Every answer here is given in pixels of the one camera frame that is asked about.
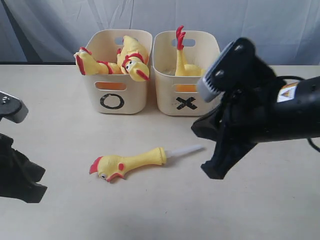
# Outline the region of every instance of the cream plastic bin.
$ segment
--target cream plastic bin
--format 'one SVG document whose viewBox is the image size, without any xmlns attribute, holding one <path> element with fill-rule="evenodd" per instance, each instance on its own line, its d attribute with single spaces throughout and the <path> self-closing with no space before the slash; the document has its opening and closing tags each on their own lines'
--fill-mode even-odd
<svg viewBox="0 0 320 240">
<path fill-rule="evenodd" d="M 153 37 L 143 30 L 107 29 L 97 32 L 86 48 L 99 61 L 117 62 L 117 50 L 122 49 L 122 38 L 137 39 L 151 54 Z M 82 76 L 90 101 L 98 112 L 105 114 L 135 114 L 147 102 L 148 82 L 132 80 L 128 74 L 95 74 Z"/>
<path fill-rule="evenodd" d="M 216 38 L 204 31 L 183 32 L 183 52 L 188 64 L 195 64 L 206 70 L 220 54 Z M 196 92 L 199 76 L 174 76 L 177 61 L 177 47 L 173 45 L 175 39 L 176 31 L 161 32 L 154 38 L 152 66 L 158 108 L 170 116 L 204 115 L 215 107 L 216 102 L 206 103 Z M 190 40 L 195 43 L 193 46 L 185 43 L 191 42 Z"/>
</svg>

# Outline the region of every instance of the black x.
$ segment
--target black x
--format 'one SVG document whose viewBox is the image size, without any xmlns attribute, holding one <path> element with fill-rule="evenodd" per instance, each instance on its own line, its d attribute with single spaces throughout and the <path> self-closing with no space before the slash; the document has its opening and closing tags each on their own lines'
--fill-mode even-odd
<svg viewBox="0 0 320 240">
<path fill-rule="evenodd" d="M 193 102 L 194 100 L 196 100 L 193 96 L 189 97 L 187 100 L 184 100 L 181 97 L 177 97 L 176 100 L 178 102 L 180 102 L 181 104 L 176 108 L 178 110 L 183 109 L 185 106 L 188 106 L 189 108 L 191 108 L 192 110 L 195 110 L 197 108 L 196 105 L 194 105 Z"/>
</svg>

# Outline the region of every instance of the rubber chicken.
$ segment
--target rubber chicken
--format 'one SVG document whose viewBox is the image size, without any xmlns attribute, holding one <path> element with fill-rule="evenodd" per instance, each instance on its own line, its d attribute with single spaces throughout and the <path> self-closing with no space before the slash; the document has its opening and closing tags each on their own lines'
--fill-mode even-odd
<svg viewBox="0 0 320 240">
<path fill-rule="evenodd" d="M 185 57 L 185 46 L 182 43 L 186 33 L 181 32 L 183 28 L 184 26 L 181 25 L 175 32 L 175 36 L 177 39 L 175 76 L 202 76 L 205 73 L 205 70 L 194 64 L 188 64 L 187 59 Z"/>
<path fill-rule="evenodd" d="M 122 50 L 117 51 L 116 63 L 96 60 L 85 47 L 80 47 L 73 56 L 82 75 L 129 74 L 137 82 L 149 80 L 149 54 L 142 44 L 127 35 L 123 37 Z"/>
<path fill-rule="evenodd" d="M 202 145 L 194 145 L 173 151 L 165 151 L 163 147 L 157 147 L 137 156 L 100 156 L 91 165 L 89 174 L 97 173 L 99 178 L 110 182 L 115 177 L 124 178 L 125 174 L 130 170 L 145 165 L 161 166 L 165 164 L 169 158 L 192 153 L 202 148 Z"/>
</svg>

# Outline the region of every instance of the gray curtain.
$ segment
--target gray curtain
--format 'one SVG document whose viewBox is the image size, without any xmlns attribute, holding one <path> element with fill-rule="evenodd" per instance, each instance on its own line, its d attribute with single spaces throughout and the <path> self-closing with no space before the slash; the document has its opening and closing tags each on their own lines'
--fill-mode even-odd
<svg viewBox="0 0 320 240">
<path fill-rule="evenodd" d="M 320 63 L 320 0 L 4 0 L 44 62 L 73 62 L 73 53 L 104 29 L 156 34 L 206 31 L 223 49 L 243 36 L 271 65 Z M 0 5 L 0 61 L 25 61 Z"/>
</svg>

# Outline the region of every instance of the table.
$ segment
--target table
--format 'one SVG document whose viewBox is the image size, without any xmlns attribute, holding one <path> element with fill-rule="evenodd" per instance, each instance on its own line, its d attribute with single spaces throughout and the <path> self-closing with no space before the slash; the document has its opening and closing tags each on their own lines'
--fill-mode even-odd
<svg viewBox="0 0 320 240">
<path fill-rule="evenodd" d="M 274 66 L 311 78 L 320 66 Z M 42 201 L 0 198 L 6 240 L 301 240 L 320 235 L 320 155 L 306 140 L 261 143 L 224 180 L 200 165 L 215 143 L 196 117 L 167 116 L 151 91 L 135 115 L 95 112 L 74 65 L 0 65 L 0 89 L 21 98 L 26 119 L 0 122 L 14 148 L 46 169 Z M 103 155 L 203 144 L 205 151 L 107 183 L 89 175 Z"/>
</svg>

